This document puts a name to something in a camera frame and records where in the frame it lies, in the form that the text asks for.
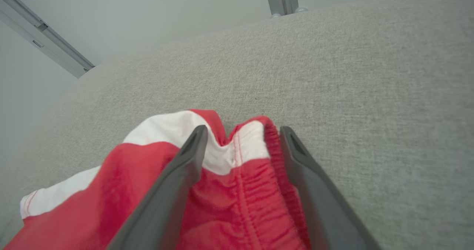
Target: gray fabric surface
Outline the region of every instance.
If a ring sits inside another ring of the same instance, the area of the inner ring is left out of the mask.
[[[269,19],[102,64],[0,171],[23,195],[101,164],[145,118],[213,109],[293,127],[385,249],[474,243],[474,0],[375,0]]]

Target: garment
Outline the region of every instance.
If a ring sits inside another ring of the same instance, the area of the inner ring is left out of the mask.
[[[209,136],[177,249],[308,249],[301,202],[271,120],[250,119],[227,139],[212,110],[150,117],[100,167],[25,196],[25,226],[5,249],[105,249],[198,125]]]

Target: gray upholstered couch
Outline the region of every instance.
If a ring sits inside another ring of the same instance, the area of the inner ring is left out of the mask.
[[[374,0],[268,19],[101,64],[0,171],[19,201],[101,164],[145,118],[216,110],[298,133],[385,249],[474,245],[474,0]]]

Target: white trim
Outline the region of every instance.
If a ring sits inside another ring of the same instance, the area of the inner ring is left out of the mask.
[[[247,123],[235,133],[228,145],[220,146],[206,120],[191,111],[147,118],[125,137],[123,143],[148,145],[168,142],[181,148],[194,128],[199,125],[206,125],[209,129],[203,168],[212,173],[227,175],[231,169],[250,160],[270,157],[261,122],[254,120]],[[80,172],[54,186],[25,196],[20,202],[21,217],[24,219],[53,210],[76,192],[86,189],[99,169],[100,167],[95,167]]]
[[[100,166],[88,169],[55,184],[39,189],[23,197],[20,202],[20,215],[24,219],[53,210],[78,191],[85,190],[99,172]]]

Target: red fabric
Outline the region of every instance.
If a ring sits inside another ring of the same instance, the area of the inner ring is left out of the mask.
[[[244,125],[227,139],[215,112],[194,112],[208,122],[220,145]],[[251,160],[223,176],[203,169],[188,195],[177,249],[310,248],[277,130],[266,117],[252,120],[264,125],[270,159]],[[118,145],[88,188],[52,211],[26,218],[5,249],[105,249],[178,150],[166,142]]]

